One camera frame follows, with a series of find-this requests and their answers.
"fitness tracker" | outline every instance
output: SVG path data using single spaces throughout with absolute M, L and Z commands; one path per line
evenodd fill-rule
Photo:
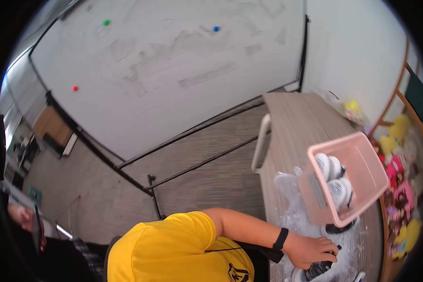
M 284 247 L 285 240 L 287 239 L 287 236 L 288 236 L 288 229 L 282 227 L 281 233 L 279 234 L 279 237 L 277 237 L 277 240 L 272 246 L 272 248 L 276 251 L 282 250 L 282 248 Z

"yellow shirt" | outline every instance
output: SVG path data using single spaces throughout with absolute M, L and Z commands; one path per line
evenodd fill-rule
M 212 219 L 200 211 L 136 224 L 111 248 L 108 282 L 252 282 L 254 266 L 232 240 L 216 238 Z

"pink plastic bin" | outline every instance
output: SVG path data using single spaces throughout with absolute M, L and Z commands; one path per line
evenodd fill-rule
M 317 153 L 335 156 L 346 166 L 345 178 L 353 187 L 350 208 L 337 213 L 324 177 L 315 161 Z M 309 161 L 299 178 L 298 186 L 312 225 L 333 223 L 344 227 L 361 215 L 388 188 L 384 166 L 362 132 L 310 146 Z

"gray carpet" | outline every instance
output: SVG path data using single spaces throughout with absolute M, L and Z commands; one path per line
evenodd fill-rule
M 171 144 L 124 169 L 147 185 L 147 174 L 157 180 L 257 136 L 266 105 L 255 107 Z M 224 207 L 265 219 L 260 178 L 251 172 L 255 142 L 199 169 L 155 188 L 160 210 L 169 215 Z M 68 158 L 57 159 L 44 150 L 24 181 L 42 192 L 42 212 L 68 226 L 72 205 L 73 234 L 83 240 L 108 243 L 139 222 L 157 219 L 152 199 L 116 174 L 80 141 Z

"whiteboard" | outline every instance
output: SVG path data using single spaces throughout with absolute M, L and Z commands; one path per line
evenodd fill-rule
M 296 81 L 303 36 L 302 0 L 86 0 L 32 59 L 79 126 L 129 160 Z

